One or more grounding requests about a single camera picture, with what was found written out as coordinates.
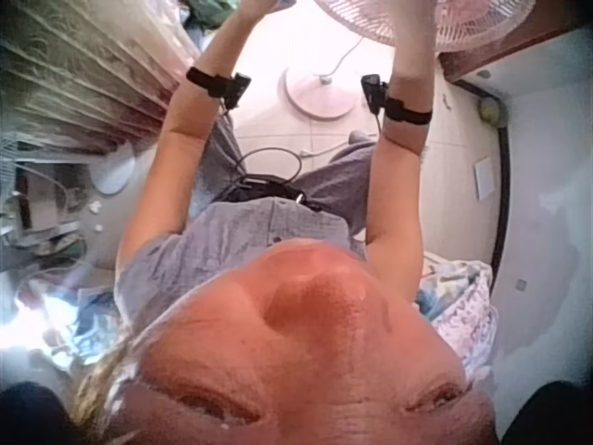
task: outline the nose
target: nose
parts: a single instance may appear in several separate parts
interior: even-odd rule
[[[264,318],[274,330],[326,357],[342,357],[352,368],[391,330],[386,299],[365,266],[338,248],[309,246],[297,257],[298,266],[276,277]]]

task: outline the woman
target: woman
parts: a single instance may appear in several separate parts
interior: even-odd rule
[[[436,1],[385,1],[398,41],[387,96],[430,116]],[[229,78],[275,4],[243,0],[196,69]],[[78,420],[130,443],[496,442],[487,397],[411,304],[429,120],[389,115],[377,144],[354,133],[291,183],[307,205],[215,202],[187,222],[198,167],[203,200],[238,161],[218,113],[189,81],[171,100],[118,257],[135,336],[85,387]],[[352,241],[363,226],[364,253]]]

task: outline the electric fan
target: electric fan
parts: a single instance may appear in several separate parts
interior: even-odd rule
[[[393,45],[385,0],[315,0],[351,31],[381,44]],[[437,0],[436,50],[461,51],[493,42],[519,26],[536,0]]]
[[[397,48],[387,9],[388,1],[315,0],[315,3],[330,17],[360,35],[361,39],[368,38]],[[436,2],[437,52],[461,51],[493,42],[519,26],[536,4],[536,0]],[[358,82],[353,79],[352,73],[337,72],[343,59],[329,75],[320,76],[300,67],[291,67],[286,71],[284,84],[287,96],[296,109],[312,119],[332,121],[355,107],[359,97]]]

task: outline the wall outlet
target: wall outlet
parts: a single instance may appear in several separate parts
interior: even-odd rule
[[[517,280],[517,284],[515,285],[515,289],[520,292],[524,292],[527,289],[527,282],[525,280]]]

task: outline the white fan base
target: white fan base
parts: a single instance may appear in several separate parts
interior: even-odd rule
[[[348,114],[360,98],[360,82],[351,72],[339,70],[329,84],[310,70],[286,70],[284,86],[288,100],[301,113],[319,121],[334,121]]]
[[[89,165],[91,182],[102,194],[115,195],[130,181],[135,165],[132,144],[126,142],[104,160]]]

